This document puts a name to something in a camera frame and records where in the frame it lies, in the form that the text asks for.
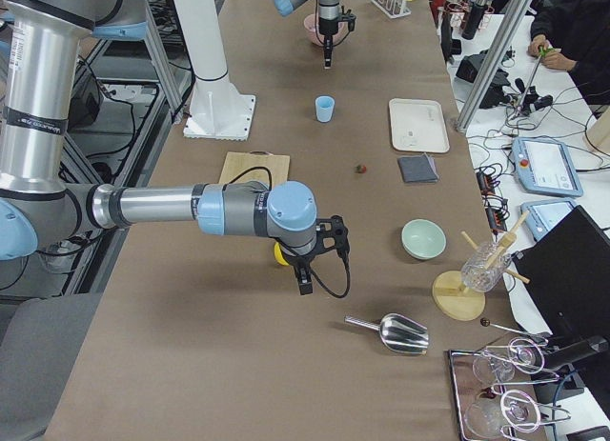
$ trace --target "metal scoop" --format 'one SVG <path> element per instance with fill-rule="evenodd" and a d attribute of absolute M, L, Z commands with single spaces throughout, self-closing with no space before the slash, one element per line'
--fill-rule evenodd
<path fill-rule="evenodd" d="M 387 314 L 379 325 L 349 315 L 345 316 L 345 322 L 378 331 L 381 341 L 391 351 L 423 355 L 428 350 L 428 329 L 404 315 Z"/>

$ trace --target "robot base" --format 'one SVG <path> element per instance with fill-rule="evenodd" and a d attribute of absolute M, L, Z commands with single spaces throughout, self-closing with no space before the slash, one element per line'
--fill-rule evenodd
<path fill-rule="evenodd" d="M 256 98 L 240 94 L 231 83 L 218 86 L 195 87 L 184 135 L 245 141 L 250 134 Z"/>

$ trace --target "light green bowl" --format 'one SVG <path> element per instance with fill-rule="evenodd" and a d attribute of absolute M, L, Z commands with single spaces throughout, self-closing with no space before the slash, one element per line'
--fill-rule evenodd
<path fill-rule="evenodd" d="M 446 245 L 445 233 L 429 220 L 415 219 L 402 228 L 402 247 L 419 260 L 438 257 Z"/>

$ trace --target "blue tablet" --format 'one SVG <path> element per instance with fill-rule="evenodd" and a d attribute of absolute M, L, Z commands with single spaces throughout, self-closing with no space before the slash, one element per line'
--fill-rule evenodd
<path fill-rule="evenodd" d="M 554 196 L 582 196 L 567 146 L 546 138 L 515 138 L 515 171 L 523 188 Z"/>
<path fill-rule="evenodd" d="M 572 198 L 530 201 L 521 205 L 521 213 L 527 210 L 530 214 L 525 219 L 525 225 L 536 241 L 549 232 L 563 217 L 577 206 Z"/>

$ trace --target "green pen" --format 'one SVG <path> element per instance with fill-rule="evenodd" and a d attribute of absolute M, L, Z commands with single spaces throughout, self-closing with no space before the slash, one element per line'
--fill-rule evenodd
<path fill-rule="evenodd" d="M 546 56 L 547 53 L 553 52 L 553 51 L 555 51 L 555 48 L 544 48 L 543 46 L 540 46 L 538 48 L 538 52 L 540 54 L 540 57 L 544 57 L 544 56 Z"/>

